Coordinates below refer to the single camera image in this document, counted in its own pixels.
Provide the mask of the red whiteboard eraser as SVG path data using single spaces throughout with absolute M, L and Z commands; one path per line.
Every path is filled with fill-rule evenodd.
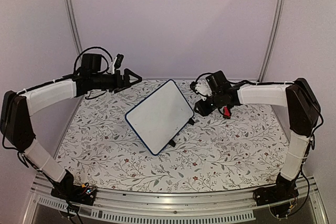
M 225 119 L 230 119 L 231 118 L 231 111 L 230 111 L 230 108 L 228 108 L 227 106 L 223 107 L 223 117 Z

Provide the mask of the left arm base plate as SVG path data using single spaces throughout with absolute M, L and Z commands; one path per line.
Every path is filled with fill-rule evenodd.
M 57 183 L 52 191 L 53 197 L 83 205 L 92 206 L 97 194 L 97 186 L 85 183 L 83 185 Z

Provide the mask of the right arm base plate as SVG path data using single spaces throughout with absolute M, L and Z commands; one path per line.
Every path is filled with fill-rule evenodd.
M 273 204 L 289 199 L 294 199 L 299 196 L 296 183 L 275 184 L 270 187 L 259 187 L 253 191 L 253 199 L 257 206 Z

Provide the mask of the blue-framed whiteboard with writing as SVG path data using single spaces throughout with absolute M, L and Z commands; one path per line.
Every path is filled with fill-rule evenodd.
M 195 112 L 172 79 L 125 114 L 149 152 L 157 156 L 194 117 Z

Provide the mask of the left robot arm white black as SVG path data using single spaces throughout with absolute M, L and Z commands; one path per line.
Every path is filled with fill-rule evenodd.
M 140 83 L 142 77 L 139 74 L 129 68 L 120 70 L 123 58 L 122 54 L 112 57 L 82 52 L 75 59 L 70 74 L 4 94 L 1 134 L 10 143 L 4 148 L 16 151 L 26 166 L 42 173 L 67 200 L 78 195 L 74 176 L 40 142 L 34 119 L 53 105 L 85 96 L 91 91 L 119 93 Z

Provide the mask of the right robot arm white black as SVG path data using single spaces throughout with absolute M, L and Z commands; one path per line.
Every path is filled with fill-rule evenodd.
M 230 119 L 235 106 L 265 104 L 287 110 L 289 122 L 289 148 L 271 196 L 276 201 L 291 194 L 292 186 L 302 173 L 303 165 L 311 150 L 316 147 L 316 130 L 324 124 L 321 106 L 305 78 L 283 82 L 229 81 L 224 73 L 207 72 L 190 84 L 190 89 L 201 98 L 194 111 L 208 116 L 219 110 L 223 118 Z

